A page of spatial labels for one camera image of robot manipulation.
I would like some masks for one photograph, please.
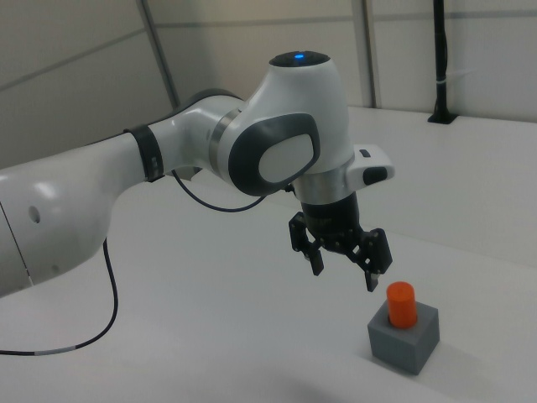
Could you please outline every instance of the wall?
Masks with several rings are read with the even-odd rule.
[[[335,61],[349,105],[369,106],[359,4],[351,0],[149,1],[182,101],[210,87],[247,98],[274,56],[316,50]]]
[[[3,0],[0,169],[170,110],[134,0]]]
[[[369,0],[378,105],[432,112],[432,0]],[[537,3],[446,0],[448,107],[482,118],[537,122]]]

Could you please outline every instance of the black cable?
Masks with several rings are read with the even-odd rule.
[[[94,338],[90,338],[89,340],[76,344],[74,346],[69,347],[63,347],[63,348],[56,348],[52,350],[41,350],[41,351],[11,351],[11,350],[0,350],[0,355],[24,355],[24,356],[38,356],[38,355],[51,355],[51,354],[59,354],[59,353],[66,353],[68,351],[78,350],[80,348],[83,348],[89,344],[92,344],[102,338],[112,327],[114,321],[116,320],[117,316],[117,307],[119,305],[119,300],[117,298],[117,286],[116,286],[116,279],[114,278],[114,273],[112,271],[112,263],[110,263],[110,256],[108,255],[108,243],[107,240],[104,240],[104,243],[102,244],[102,250],[104,253],[104,259],[107,262],[107,269],[108,269],[108,275],[110,276],[110,283],[112,284],[112,293],[114,296],[114,309],[112,312],[112,317],[110,318],[110,322],[108,322],[107,326],[97,334]]]
[[[196,196],[194,193],[192,193],[192,191],[188,187],[186,187],[186,185],[183,183],[183,181],[179,178],[179,176],[177,175],[177,172],[175,172],[175,170],[172,170],[171,173],[174,176],[174,178],[177,181],[177,183],[179,183],[179,186],[181,186],[183,188],[183,190],[186,192],[186,194],[188,196],[192,197],[194,200],[196,200],[202,206],[210,208],[211,210],[216,210],[218,212],[245,212],[245,211],[249,210],[252,207],[256,207],[265,198],[265,196],[259,197],[259,199],[257,199],[252,204],[248,204],[247,206],[239,207],[239,208],[224,208],[224,207],[213,206],[212,204],[209,204],[206,201],[202,201],[198,196]]]

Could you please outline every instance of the white table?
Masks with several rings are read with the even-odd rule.
[[[388,233],[394,263],[371,294],[342,256],[325,252],[313,276],[289,245],[294,214],[270,201],[212,212],[169,177],[129,190],[108,238],[116,324],[75,352],[0,357],[1,402],[535,401],[537,270]],[[441,343],[418,376],[369,348],[368,321],[396,280],[440,310]],[[98,254],[1,299],[0,348],[79,343],[111,310]]]

